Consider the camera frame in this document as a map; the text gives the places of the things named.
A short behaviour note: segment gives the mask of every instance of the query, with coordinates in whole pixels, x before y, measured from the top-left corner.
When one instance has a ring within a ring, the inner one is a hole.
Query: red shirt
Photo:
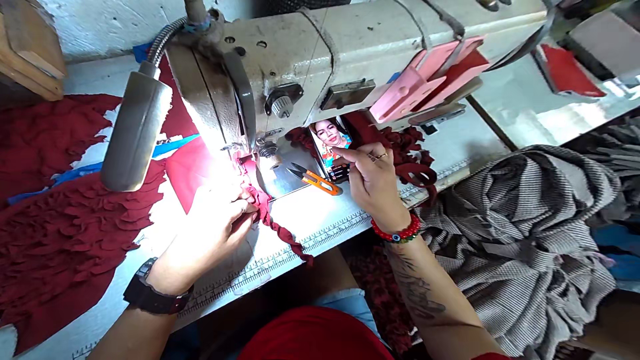
[[[342,311],[302,306],[286,311],[247,343],[238,360],[394,360],[360,320]],[[474,360],[508,360],[485,354]]]

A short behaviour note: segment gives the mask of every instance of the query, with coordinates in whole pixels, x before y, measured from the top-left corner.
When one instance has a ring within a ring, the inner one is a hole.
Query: wristwatch
[[[147,260],[133,275],[127,289],[124,291],[124,300],[142,311],[152,314],[175,314],[187,305],[193,293],[193,285],[182,295],[167,295],[159,293],[153,286],[147,283],[147,275],[157,258]]]

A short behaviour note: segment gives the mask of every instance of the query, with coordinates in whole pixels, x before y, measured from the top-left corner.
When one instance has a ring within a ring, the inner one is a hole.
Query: hand
[[[244,241],[258,215],[253,201],[240,186],[218,193],[201,186],[187,215],[185,229],[156,260],[147,282],[167,295],[187,291]]]
[[[376,221],[380,230],[397,233],[411,224],[411,215],[398,196],[394,154],[379,142],[359,147],[357,150],[333,150],[355,166],[349,171],[349,183],[353,200]],[[382,156],[373,161],[370,156]]]

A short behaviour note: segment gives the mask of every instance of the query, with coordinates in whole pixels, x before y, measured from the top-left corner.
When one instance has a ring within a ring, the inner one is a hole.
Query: light blue jeans
[[[364,299],[363,289],[345,289],[319,297],[311,305],[329,307],[347,313],[360,320],[384,343],[373,321],[373,314]]]

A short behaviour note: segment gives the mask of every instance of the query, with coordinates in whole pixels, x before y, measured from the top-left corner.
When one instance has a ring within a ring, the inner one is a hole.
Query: white wall
[[[111,58],[153,39],[167,23],[185,16],[182,0],[39,0],[54,15],[69,62]],[[258,16],[261,0],[205,0],[227,20]]]

